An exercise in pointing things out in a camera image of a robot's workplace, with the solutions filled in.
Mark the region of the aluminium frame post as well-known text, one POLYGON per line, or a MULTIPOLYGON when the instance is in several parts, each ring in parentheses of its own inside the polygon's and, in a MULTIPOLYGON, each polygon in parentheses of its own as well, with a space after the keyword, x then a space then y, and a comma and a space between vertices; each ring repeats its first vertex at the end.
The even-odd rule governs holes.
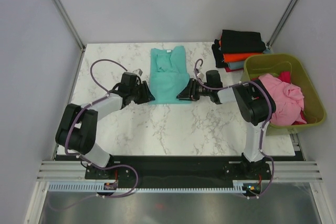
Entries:
POLYGON ((82 41, 82 39, 80 38, 73 22, 70 19, 70 16, 68 15, 64 5, 62 4, 61 0, 52 0, 54 6, 56 7, 58 13, 60 14, 62 20, 64 21, 64 23, 66 24, 68 30, 70 31, 72 37, 74 38, 76 44, 78 45, 78 47, 80 48, 81 51, 84 51, 86 48, 86 45, 84 44, 84 42, 82 41))
POLYGON ((277 23, 275 29, 273 30, 269 40, 266 43, 268 49, 270 49, 273 44, 275 43, 276 39, 280 35, 281 31, 285 27, 290 15, 292 14, 293 10, 295 9, 296 5, 298 4, 299 0, 290 0, 287 4, 279 22, 277 23))

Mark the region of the orange folded t shirt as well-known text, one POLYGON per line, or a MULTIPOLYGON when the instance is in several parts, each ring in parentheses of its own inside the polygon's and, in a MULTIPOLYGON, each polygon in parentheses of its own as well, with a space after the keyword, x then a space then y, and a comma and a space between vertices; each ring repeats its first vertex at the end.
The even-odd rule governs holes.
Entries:
POLYGON ((223 59, 225 63, 233 63, 239 61, 245 61, 247 58, 255 55, 261 55, 262 52, 248 52, 248 53, 238 53, 238 54, 223 54, 223 59))

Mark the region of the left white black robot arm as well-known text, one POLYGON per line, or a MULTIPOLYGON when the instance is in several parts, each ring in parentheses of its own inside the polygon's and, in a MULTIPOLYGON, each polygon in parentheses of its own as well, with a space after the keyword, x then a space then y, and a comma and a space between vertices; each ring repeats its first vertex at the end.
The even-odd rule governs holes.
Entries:
POLYGON ((135 73, 125 72, 103 97, 85 105, 68 104, 55 141, 65 151, 74 151, 76 156, 96 166, 103 178, 111 178, 115 173, 115 165, 109 162, 111 155, 96 143, 98 121, 132 102, 144 104, 154 100, 146 81, 135 73))

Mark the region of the red t shirt in bin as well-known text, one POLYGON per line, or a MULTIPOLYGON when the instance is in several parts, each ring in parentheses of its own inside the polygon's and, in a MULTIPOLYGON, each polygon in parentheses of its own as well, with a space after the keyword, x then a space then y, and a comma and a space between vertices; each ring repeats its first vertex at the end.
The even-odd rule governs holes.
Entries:
POLYGON ((278 126, 303 125, 307 123, 304 116, 304 95, 300 87, 291 83, 289 71, 283 71, 278 76, 282 84, 282 91, 278 98, 277 119, 274 124, 278 126))

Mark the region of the right aluminium frame post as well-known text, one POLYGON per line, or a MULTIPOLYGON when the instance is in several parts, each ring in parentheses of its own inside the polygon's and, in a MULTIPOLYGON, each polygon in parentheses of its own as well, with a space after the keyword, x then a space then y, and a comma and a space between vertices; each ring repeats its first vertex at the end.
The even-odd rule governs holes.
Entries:
POLYGON ((266 43, 268 49, 270 49, 273 44, 275 43, 276 39, 280 35, 281 31, 285 27, 290 15, 292 14, 293 10, 295 9, 296 5, 298 4, 299 0, 290 0, 287 4, 279 22, 277 23, 275 29, 273 30, 269 40, 266 43))

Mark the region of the teal t shirt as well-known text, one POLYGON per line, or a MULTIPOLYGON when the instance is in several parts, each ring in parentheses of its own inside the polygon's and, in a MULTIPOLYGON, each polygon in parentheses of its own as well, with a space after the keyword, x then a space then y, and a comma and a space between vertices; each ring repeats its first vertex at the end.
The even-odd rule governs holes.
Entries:
POLYGON ((186 52, 183 46, 172 50, 151 50, 149 88, 157 104, 190 104, 191 101, 179 100, 177 96, 186 88, 190 75, 186 67, 186 52))

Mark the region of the red folded t shirt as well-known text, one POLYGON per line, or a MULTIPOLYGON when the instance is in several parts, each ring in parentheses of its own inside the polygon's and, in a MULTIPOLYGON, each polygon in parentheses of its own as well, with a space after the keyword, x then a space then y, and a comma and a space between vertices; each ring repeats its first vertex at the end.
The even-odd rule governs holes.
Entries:
POLYGON ((229 67, 225 67, 225 71, 226 72, 236 72, 236 71, 241 71, 243 70, 243 68, 240 68, 240 69, 230 69, 229 67))

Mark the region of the black folded t shirt top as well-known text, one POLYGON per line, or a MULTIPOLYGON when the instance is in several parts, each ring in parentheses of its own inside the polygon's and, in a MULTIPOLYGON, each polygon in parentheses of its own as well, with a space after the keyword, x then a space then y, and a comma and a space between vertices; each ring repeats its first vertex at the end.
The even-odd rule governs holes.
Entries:
POLYGON ((224 54, 263 52, 266 49, 261 33, 255 31, 223 29, 220 43, 224 54))

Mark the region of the left aluminium frame post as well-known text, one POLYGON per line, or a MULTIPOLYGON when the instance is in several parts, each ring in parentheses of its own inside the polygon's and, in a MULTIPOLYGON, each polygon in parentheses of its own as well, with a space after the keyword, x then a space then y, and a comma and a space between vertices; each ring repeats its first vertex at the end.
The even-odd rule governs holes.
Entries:
POLYGON ((62 4, 61 0, 52 0, 54 6, 56 7, 58 13, 60 14, 62 20, 64 21, 64 23, 66 24, 68 30, 70 31, 72 37, 74 38, 76 44, 78 45, 78 47, 80 48, 81 51, 84 51, 86 48, 86 45, 84 44, 84 42, 82 41, 82 39, 80 38, 73 22, 70 19, 70 16, 68 15, 64 5, 62 4))

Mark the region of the black folded t shirt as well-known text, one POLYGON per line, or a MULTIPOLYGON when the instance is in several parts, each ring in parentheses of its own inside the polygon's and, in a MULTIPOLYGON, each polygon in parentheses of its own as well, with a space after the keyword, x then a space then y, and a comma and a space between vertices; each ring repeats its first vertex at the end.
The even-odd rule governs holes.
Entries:
POLYGON ((255 31, 223 29, 220 43, 224 54, 263 52, 266 49, 261 33, 255 31))
POLYGON ((212 44, 212 52, 215 59, 216 68, 225 68, 226 63, 224 62, 224 56, 220 50, 219 40, 215 39, 212 44))

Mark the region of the pink t shirt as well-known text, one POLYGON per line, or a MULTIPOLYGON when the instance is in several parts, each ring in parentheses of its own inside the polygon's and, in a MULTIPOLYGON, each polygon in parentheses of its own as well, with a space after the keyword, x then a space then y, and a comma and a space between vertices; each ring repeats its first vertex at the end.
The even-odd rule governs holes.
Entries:
POLYGON ((289 71, 283 71, 278 77, 267 73, 259 76, 270 96, 275 102, 276 111, 270 122, 276 126, 306 124, 304 117, 304 95, 299 86, 291 83, 289 71))

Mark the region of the aluminium front rail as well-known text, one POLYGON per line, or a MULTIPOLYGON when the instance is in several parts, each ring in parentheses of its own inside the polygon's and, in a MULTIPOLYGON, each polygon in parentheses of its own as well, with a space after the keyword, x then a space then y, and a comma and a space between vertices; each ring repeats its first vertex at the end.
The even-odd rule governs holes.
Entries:
MULTIPOLYGON (((37 179, 41 181, 75 181, 85 178, 86 169, 77 161, 43 161, 37 179)), ((314 161, 275 161, 275 182, 322 182, 314 161)))

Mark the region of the olive green plastic bin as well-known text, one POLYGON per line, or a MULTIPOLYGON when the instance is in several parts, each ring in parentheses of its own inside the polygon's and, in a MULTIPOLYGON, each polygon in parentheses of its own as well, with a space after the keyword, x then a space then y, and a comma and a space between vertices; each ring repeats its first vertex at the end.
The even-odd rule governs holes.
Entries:
POLYGON ((301 62, 289 54, 253 55, 241 81, 260 80, 276 104, 267 135, 295 134, 321 125, 324 106, 301 62))

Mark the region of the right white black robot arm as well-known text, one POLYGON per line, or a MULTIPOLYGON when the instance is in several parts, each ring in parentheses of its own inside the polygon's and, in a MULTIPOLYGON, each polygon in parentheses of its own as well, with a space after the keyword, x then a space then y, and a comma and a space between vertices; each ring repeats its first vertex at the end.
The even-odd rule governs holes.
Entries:
POLYGON ((224 87, 217 70, 206 72, 206 82, 202 82, 199 75, 196 70, 196 78, 191 78, 176 98, 198 101, 200 97, 209 97, 215 104, 237 103, 240 114, 247 123, 240 172, 245 178, 254 178, 259 173, 258 165, 268 157, 263 151, 262 142, 270 119, 276 111, 275 101, 259 79, 224 87))

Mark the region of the black folded t shirt bottom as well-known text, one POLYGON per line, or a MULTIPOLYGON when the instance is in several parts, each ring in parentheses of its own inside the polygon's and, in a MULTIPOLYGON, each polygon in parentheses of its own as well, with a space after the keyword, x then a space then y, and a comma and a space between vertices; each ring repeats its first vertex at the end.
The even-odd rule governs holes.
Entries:
POLYGON ((212 52, 215 59, 216 68, 225 68, 226 63, 224 62, 224 56, 220 50, 219 40, 215 39, 212 44, 212 52))

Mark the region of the grey blue folded t shirt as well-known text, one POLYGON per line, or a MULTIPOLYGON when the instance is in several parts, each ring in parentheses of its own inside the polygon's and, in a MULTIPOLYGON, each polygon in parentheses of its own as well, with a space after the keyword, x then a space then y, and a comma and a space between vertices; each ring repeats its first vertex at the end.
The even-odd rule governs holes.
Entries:
MULTIPOLYGON (((262 52, 262 54, 270 54, 271 51, 269 49, 266 49, 262 52)), ((230 69, 240 69, 244 67, 244 62, 245 61, 239 61, 239 62, 233 62, 233 63, 226 63, 228 64, 228 67, 230 69)))

